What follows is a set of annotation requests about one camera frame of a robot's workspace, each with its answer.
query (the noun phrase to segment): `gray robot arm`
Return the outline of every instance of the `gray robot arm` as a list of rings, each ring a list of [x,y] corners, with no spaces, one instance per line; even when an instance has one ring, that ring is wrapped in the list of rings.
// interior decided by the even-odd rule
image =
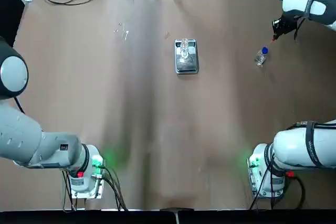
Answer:
[[[98,181],[104,163],[97,148],[82,144],[74,134],[44,132],[6,102],[20,95],[27,82],[24,59],[0,37],[0,157],[26,168],[65,168],[77,197],[94,197],[103,184]]]
[[[336,30],[336,0],[282,0],[282,16],[272,22],[274,39],[299,28],[308,18]]]

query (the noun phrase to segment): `electronic device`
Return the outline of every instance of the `electronic device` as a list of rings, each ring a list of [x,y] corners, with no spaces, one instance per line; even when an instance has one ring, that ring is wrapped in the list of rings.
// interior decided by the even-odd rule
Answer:
[[[186,55],[183,51],[183,41],[186,40]],[[198,73],[197,43],[195,39],[175,40],[175,71],[177,74]]]

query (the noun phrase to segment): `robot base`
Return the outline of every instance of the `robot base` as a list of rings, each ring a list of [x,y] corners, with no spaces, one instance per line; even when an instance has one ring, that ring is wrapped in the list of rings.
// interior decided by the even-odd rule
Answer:
[[[263,185],[261,186],[259,195],[257,196],[258,198],[271,198],[272,196],[270,183],[271,174],[269,170],[266,171],[267,165],[264,158],[265,148],[266,144],[259,144],[255,148],[253,155],[247,159],[249,183],[254,197],[258,193],[265,172],[267,173],[264,182],[262,183]],[[273,197],[281,197],[284,193],[283,188],[285,186],[285,178],[272,175],[272,186]]]
[[[94,189],[89,192],[80,193],[74,190],[71,190],[72,198],[73,199],[101,199],[103,196],[103,190],[104,190],[104,180],[98,180],[96,181],[96,184],[94,185]]]
[[[99,151],[93,145],[86,145],[87,151],[83,156],[86,157],[87,166],[80,177],[70,177],[71,195],[76,199],[101,199],[103,194],[104,160]]]

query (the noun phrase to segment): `black strap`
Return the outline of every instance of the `black strap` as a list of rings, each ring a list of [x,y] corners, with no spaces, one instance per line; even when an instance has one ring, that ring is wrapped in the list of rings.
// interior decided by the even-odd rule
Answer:
[[[310,8],[311,8],[311,5],[314,1],[315,0],[308,0],[307,1],[306,8],[304,9],[304,11],[305,11],[305,14],[303,15],[304,18],[309,18]]]
[[[282,177],[285,172],[280,169],[280,167],[275,163],[273,159],[273,143],[272,144],[267,144],[264,150],[264,160],[266,163],[266,166],[268,167],[268,170],[274,174],[277,177]]]
[[[314,127],[317,123],[314,121],[308,121],[306,127],[306,148],[309,154],[311,161],[315,164],[316,167],[323,167],[319,159],[314,146]]]

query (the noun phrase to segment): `table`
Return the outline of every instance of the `table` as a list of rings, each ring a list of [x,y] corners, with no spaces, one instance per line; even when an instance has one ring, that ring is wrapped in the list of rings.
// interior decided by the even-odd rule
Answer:
[[[29,69],[20,101],[44,131],[98,146],[130,209],[248,208],[254,147],[293,122],[336,115],[333,31],[304,23],[297,42],[281,37],[256,67],[280,15],[277,0],[33,0],[15,42]],[[183,37],[197,40],[197,75],[175,73],[173,43]],[[10,174],[0,180],[2,210],[61,208],[60,171],[0,168]],[[305,208],[336,208],[334,171],[298,175]],[[278,207],[294,207],[298,188]],[[112,192],[87,207],[115,208]]]

